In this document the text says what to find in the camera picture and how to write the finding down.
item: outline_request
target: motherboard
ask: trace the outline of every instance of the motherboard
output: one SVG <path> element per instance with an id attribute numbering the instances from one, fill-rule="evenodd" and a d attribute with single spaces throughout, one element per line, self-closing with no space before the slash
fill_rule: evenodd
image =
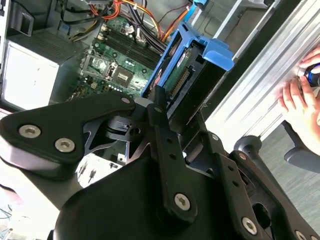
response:
<path id="1" fill-rule="evenodd" d="M 138 98 L 159 59 L 125 18 L 108 20 L 85 53 L 78 84 L 69 99 L 111 91 Z"/>

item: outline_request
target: chair armrest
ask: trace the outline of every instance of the chair armrest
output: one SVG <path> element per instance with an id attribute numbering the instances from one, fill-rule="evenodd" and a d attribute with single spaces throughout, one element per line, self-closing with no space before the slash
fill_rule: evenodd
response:
<path id="1" fill-rule="evenodd" d="M 298 168 L 320 174 L 320 156 L 304 145 L 299 135 L 288 122 L 284 121 L 282 125 L 295 145 L 293 149 L 284 155 L 284 160 Z"/>
<path id="2" fill-rule="evenodd" d="M 311 172 L 320 174 L 320 156 L 302 147 L 294 147 L 284 155 L 288 163 Z"/>

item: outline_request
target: finger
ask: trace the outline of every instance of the finger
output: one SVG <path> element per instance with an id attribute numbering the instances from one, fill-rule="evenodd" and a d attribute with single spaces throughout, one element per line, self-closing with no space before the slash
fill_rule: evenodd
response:
<path id="1" fill-rule="evenodd" d="M 316 105 L 316 97 L 314 95 L 314 92 L 312 91 L 310 84 L 308 82 L 308 79 L 305 76 L 300 77 L 301 81 L 301 87 L 303 91 L 304 101 L 309 106 L 315 106 Z"/>
<path id="2" fill-rule="evenodd" d="M 315 55 L 320 54 L 320 46 L 318 46 L 315 50 L 311 51 L 307 56 L 305 56 L 302 61 L 305 61 L 307 59 L 310 59 L 314 57 Z"/>
<path id="3" fill-rule="evenodd" d="M 282 115 L 285 115 L 288 113 L 288 108 L 285 104 L 285 101 L 284 101 L 284 97 L 281 96 L 279 99 L 278 99 L 278 107 L 280 108 L 280 111 L 282 113 Z"/>
<path id="4" fill-rule="evenodd" d="M 286 82 L 283 87 L 283 101 L 289 111 L 296 109 L 294 101 L 292 100 L 292 97 L 291 97 L 289 82 Z"/>
<path id="5" fill-rule="evenodd" d="M 318 103 L 320 103 L 320 90 L 318 91 L 318 94 L 316 95 L 315 99 Z"/>
<path id="6" fill-rule="evenodd" d="M 311 70 L 311 73 L 313 74 L 320 74 L 320 66 L 316 66 Z"/>
<path id="7" fill-rule="evenodd" d="M 307 107 L 305 100 L 301 96 L 297 78 L 292 80 L 290 84 L 290 93 L 296 109 L 304 109 Z"/>
<path id="8" fill-rule="evenodd" d="M 308 58 L 299 64 L 300 68 L 307 68 L 311 65 L 320 63 L 320 54 L 317 54 L 311 58 Z"/>

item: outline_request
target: person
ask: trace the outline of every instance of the person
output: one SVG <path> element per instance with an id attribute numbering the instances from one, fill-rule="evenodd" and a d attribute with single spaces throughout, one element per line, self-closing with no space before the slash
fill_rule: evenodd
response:
<path id="1" fill-rule="evenodd" d="M 300 63 L 301 68 L 320 63 L 320 45 L 310 52 Z M 320 73 L 320 67 L 314 68 L 312 73 Z M 320 91 L 314 95 L 305 76 L 300 77 L 302 93 L 298 78 L 286 82 L 278 105 L 284 119 L 291 124 L 306 147 L 320 156 Z"/>

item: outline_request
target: screwdriver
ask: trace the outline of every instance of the screwdriver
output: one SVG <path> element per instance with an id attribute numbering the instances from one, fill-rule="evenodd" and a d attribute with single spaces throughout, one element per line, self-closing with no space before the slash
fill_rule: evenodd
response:
<path id="1" fill-rule="evenodd" d="M 306 76 L 311 87 L 320 87 L 320 73 L 312 73 L 312 69 L 320 66 L 320 63 L 309 66 L 307 69 L 300 68 L 298 71 L 298 77 Z"/>

